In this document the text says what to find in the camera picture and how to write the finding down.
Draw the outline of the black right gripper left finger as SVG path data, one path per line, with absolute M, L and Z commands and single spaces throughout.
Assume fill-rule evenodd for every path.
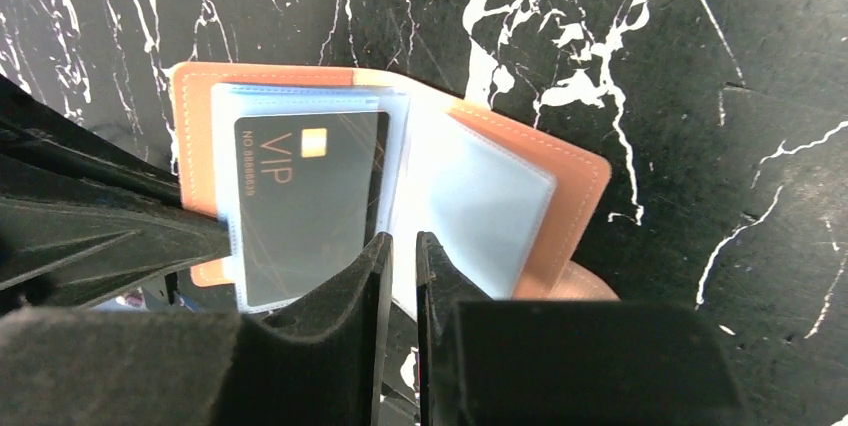
M 232 354 L 232 424 L 376 424 L 392 247 L 381 232 L 300 300 L 262 321 L 243 321 Z

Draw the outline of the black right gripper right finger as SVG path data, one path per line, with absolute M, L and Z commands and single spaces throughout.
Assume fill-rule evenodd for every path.
M 485 329 L 491 298 L 433 232 L 416 238 L 418 378 L 425 425 L 502 425 L 504 350 Z

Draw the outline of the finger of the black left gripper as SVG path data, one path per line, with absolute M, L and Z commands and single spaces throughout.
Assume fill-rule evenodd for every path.
M 1 160 L 1 304 L 93 306 L 230 253 L 198 213 L 17 159 Z

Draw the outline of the black VIP credit card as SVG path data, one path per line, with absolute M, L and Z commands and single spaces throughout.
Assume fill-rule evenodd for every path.
M 276 309 L 348 266 L 376 232 L 390 116 L 383 111 L 242 117 L 241 309 Z

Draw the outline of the brown leather card holder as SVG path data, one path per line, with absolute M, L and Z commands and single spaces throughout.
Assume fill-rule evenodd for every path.
M 615 298 L 572 259 L 611 177 L 594 153 L 372 69 L 184 62 L 171 72 L 170 94 L 182 203 L 217 218 L 231 244 L 228 256 L 192 267 L 190 277 L 198 287 L 233 287 L 240 311 L 258 313 L 241 309 L 238 294 L 235 121 L 371 110 L 390 116 L 373 237 L 393 237 L 392 294 L 402 310 L 416 308 L 420 231 L 435 233 L 458 270 L 493 298 Z

